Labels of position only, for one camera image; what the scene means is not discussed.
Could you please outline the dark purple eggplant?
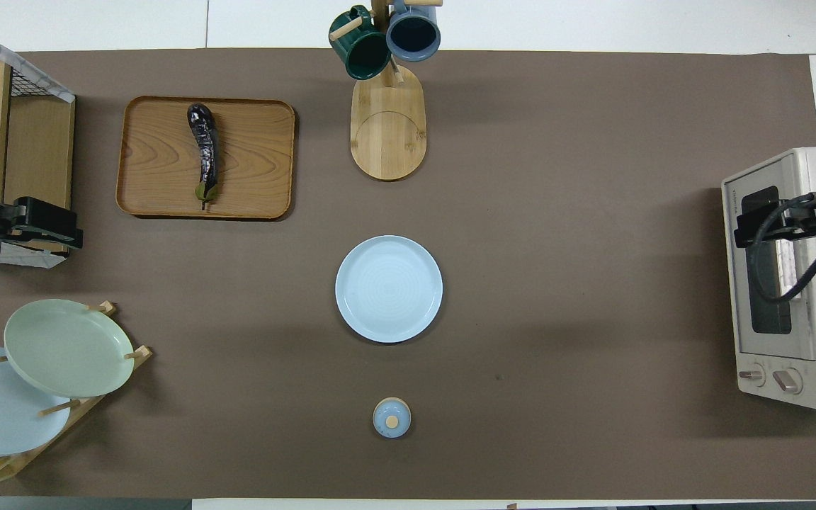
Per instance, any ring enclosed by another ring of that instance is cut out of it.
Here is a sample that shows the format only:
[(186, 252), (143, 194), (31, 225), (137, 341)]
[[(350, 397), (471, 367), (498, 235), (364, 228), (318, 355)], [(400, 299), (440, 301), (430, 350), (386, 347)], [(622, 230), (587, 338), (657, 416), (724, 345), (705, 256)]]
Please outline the dark purple eggplant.
[(187, 110), (188, 126), (200, 152), (200, 180), (195, 196), (206, 210), (218, 195), (218, 130), (213, 112), (203, 103), (192, 103)]

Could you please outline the light blue round plate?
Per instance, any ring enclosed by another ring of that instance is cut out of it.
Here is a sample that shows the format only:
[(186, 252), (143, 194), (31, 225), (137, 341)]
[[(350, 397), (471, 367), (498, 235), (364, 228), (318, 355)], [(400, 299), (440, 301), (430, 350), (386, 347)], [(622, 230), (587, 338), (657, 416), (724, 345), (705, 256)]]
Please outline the light blue round plate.
[(444, 297), (443, 272), (420, 243), (381, 235), (354, 246), (334, 281), (339, 313), (350, 329), (383, 345), (413, 339), (434, 322)]

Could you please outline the pale green plate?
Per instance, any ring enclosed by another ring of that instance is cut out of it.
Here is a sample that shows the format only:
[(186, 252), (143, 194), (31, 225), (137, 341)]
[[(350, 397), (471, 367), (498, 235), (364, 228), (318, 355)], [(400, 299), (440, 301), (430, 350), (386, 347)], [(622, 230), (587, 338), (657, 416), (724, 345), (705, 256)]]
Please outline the pale green plate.
[(30, 302), (4, 326), (12, 368), (33, 387), (66, 398), (100, 397), (132, 377), (132, 342), (111, 317), (80, 302)]

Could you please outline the wooden serving tray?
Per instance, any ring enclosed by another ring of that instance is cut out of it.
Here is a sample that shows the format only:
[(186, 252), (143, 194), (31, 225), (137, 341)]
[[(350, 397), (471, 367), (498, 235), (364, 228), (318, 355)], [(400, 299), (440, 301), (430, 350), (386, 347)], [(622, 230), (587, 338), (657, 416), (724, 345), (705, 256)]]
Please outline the wooden serving tray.
[[(200, 148), (188, 107), (201, 103), (218, 131), (217, 195), (196, 194)], [(140, 96), (124, 110), (115, 199), (138, 217), (278, 220), (293, 196), (297, 114), (285, 101)]]

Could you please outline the wooden plate rack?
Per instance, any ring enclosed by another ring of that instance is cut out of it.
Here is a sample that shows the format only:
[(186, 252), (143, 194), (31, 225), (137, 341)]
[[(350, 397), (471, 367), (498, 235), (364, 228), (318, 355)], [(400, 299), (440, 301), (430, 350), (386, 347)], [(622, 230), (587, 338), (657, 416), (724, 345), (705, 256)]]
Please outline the wooden plate rack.
[[(114, 304), (110, 301), (104, 301), (99, 305), (86, 305), (88, 309), (94, 311), (101, 311), (107, 316), (113, 319), (113, 313), (115, 310)], [(148, 348), (148, 346), (134, 346), (132, 344), (134, 351), (129, 354), (129, 358), (134, 361), (134, 371), (138, 369), (140, 366), (145, 364), (152, 357), (152, 351)], [(0, 348), (4, 349), (4, 330), (3, 330), (3, 340), (2, 346)], [(4, 351), (4, 355), (0, 356), (0, 362), (6, 362), (10, 365), (9, 361), (6, 357), (6, 352)], [(37, 456), (42, 454), (45, 449), (48, 449), (52, 443), (56, 442), (60, 439), (65, 433), (67, 433), (73, 426), (77, 425), (77, 423), (88, 414), (94, 407), (97, 406), (103, 400), (104, 397), (108, 396), (109, 394), (100, 396), (100, 397), (91, 397), (91, 398), (67, 398), (67, 402), (64, 404), (59, 404), (56, 407), (52, 407), (52, 409), (45, 409), (42, 410), (39, 415), (40, 416), (47, 416), (48, 414), (55, 413), (61, 409), (68, 409), (70, 410), (70, 416), (65, 424), (64, 429), (55, 436), (54, 439), (49, 441), (43, 446), (39, 446), (39, 448), (35, 448), (22, 454), (15, 454), (15, 455), (8, 455), (8, 456), (0, 456), (0, 480), (4, 480), (10, 477), (14, 477), (17, 472), (23, 470), (29, 462), (32, 462), (33, 459), (36, 459)]]

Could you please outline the brown table mat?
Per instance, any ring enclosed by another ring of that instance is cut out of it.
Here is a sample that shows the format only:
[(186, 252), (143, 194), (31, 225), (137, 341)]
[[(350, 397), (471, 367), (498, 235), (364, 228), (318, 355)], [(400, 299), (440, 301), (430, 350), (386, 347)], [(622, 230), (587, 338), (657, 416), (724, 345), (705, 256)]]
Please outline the brown table mat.
[[(0, 496), (816, 499), (816, 411), (737, 388), (723, 178), (816, 146), (806, 56), (441, 52), (412, 65), (427, 155), (353, 163), (353, 82), (323, 50), (36, 52), (78, 98), (84, 248), (0, 265), (0, 343), (38, 298), (113, 301), (154, 355)], [(297, 113), (279, 222), (115, 202), (138, 96)], [(360, 242), (433, 255), (444, 297), (399, 344), (334, 297)], [(412, 425), (372, 413), (402, 398)]]

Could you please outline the wooden mug tree stand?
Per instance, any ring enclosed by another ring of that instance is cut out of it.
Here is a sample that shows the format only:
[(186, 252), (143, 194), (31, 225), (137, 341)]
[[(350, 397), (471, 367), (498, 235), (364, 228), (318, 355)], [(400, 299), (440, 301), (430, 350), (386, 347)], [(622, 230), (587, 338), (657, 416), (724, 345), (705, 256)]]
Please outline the wooden mug tree stand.
[[(387, 33), (391, 0), (370, 0), (373, 23)], [(350, 148), (358, 167), (379, 181), (398, 181), (426, 155), (427, 123), (420, 80), (391, 53), (381, 74), (354, 80)]]

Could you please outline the dark green mug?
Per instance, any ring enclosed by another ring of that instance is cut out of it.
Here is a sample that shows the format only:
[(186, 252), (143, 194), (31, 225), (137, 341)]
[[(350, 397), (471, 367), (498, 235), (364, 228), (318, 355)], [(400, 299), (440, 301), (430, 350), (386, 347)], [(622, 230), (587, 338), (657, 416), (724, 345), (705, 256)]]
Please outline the dark green mug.
[(386, 36), (373, 22), (371, 10), (363, 4), (352, 6), (333, 20), (328, 41), (343, 62), (344, 70), (356, 80), (376, 77), (390, 61)]

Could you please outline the blue mug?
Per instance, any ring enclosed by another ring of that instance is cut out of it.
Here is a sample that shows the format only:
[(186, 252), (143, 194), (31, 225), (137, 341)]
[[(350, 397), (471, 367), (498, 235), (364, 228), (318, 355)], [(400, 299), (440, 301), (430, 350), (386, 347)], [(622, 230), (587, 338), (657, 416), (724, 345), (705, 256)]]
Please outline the blue mug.
[(437, 7), (441, 0), (391, 0), (392, 10), (386, 33), (392, 55), (406, 62), (427, 60), (437, 52), (441, 32)]

